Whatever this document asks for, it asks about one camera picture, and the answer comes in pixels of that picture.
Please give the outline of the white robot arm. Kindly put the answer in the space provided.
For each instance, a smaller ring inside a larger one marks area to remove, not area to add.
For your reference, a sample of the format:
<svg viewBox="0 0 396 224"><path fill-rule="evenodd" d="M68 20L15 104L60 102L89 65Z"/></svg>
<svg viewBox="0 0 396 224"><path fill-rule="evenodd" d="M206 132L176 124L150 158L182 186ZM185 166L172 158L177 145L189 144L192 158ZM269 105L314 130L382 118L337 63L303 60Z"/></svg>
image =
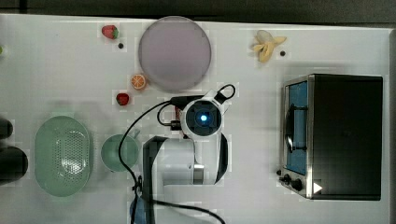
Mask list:
<svg viewBox="0 0 396 224"><path fill-rule="evenodd" d="M154 136L143 145L143 200L147 224L196 224L177 211L182 204L164 200L163 188L178 185L215 185L227 171L228 142L221 132L228 100L220 91L178 96L169 104L180 109L183 138Z"/></svg>

